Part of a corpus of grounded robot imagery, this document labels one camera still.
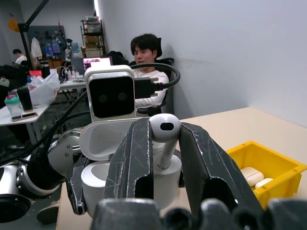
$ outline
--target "camera lens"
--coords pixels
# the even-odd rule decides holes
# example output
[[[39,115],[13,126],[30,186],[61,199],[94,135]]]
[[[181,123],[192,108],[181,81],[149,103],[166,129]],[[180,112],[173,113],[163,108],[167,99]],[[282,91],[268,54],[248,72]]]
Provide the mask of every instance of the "camera lens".
[[[99,96],[99,102],[100,103],[106,103],[107,102],[107,96],[102,94]]]
[[[118,95],[118,99],[120,101],[125,101],[127,99],[127,94],[125,92],[121,92],[119,95]]]

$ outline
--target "white wall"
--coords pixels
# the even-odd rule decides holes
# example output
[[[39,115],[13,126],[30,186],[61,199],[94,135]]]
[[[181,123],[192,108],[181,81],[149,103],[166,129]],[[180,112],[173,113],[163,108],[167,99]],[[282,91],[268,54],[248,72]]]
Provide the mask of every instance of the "white wall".
[[[19,0],[27,21],[42,0]],[[93,16],[92,0],[50,0],[31,25],[58,25],[64,26],[66,38],[82,44],[80,31],[81,20],[85,16]]]
[[[8,27],[8,21],[12,20],[10,13],[15,16],[17,23],[24,22],[18,0],[0,1],[0,65],[11,65],[12,61],[16,61],[14,49],[20,49],[24,53],[20,33]]]
[[[307,127],[307,1],[99,0],[109,49],[162,37],[180,118],[253,106]]]

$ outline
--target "white plastic bag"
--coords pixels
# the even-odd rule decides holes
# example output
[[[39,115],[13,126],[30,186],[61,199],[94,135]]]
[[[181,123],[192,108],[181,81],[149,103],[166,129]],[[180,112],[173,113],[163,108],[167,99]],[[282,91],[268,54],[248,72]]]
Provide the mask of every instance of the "white plastic bag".
[[[34,107],[50,105],[56,99],[57,91],[59,91],[59,75],[51,73],[45,79],[42,77],[33,78],[29,90]]]

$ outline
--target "metal shelving unit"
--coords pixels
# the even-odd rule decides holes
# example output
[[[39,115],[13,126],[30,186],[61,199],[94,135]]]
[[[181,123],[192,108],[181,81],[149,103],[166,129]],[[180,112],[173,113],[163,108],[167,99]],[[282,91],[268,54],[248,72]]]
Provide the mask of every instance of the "metal shelving unit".
[[[102,20],[100,20],[100,23],[87,23],[86,20],[82,20],[82,25],[80,25],[81,35],[82,35],[82,42],[84,45],[84,36],[95,36],[95,37],[101,37],[99,38],[99,46],[102,48],[103,53],[106,53],[106,46],[105,46],[105,38],[104,38],[104,31],[102,28]],[[100,31],[98,32],[86,32],[85,26],[86,25],[100,25]]]

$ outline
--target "floor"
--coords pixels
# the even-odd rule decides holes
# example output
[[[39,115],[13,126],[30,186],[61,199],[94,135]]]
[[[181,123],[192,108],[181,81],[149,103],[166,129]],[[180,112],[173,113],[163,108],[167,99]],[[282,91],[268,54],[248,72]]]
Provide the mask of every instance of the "floor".
[[[69,108],[67,99],[64,95],[59,95],[55,101],[58,104],[51,105],[45,112],[45,119],[48,127],[52,126],[52,122],[60,118],[61,115]],[[88,111],[88,105],[85,101],[81,102],[71,114]],[[83,115],[66,122],[67,129],[86,126],[91,122],[90,115]],[[43,121],[40,119],[40,126],[43,127]],[[1,145],[19,145],[20,143],[15,139],[14,134],[6,127],[0,127],[0,144]],[[48,207],[51,202],[58,201],[60,197],[60,188],[54,192],[50,198],[44,200],[37,200],[25,216],[14,222],[0,224],[1,230],[55,230],[56,223],[43,225],[36,220],[36,215],[39,210]]]

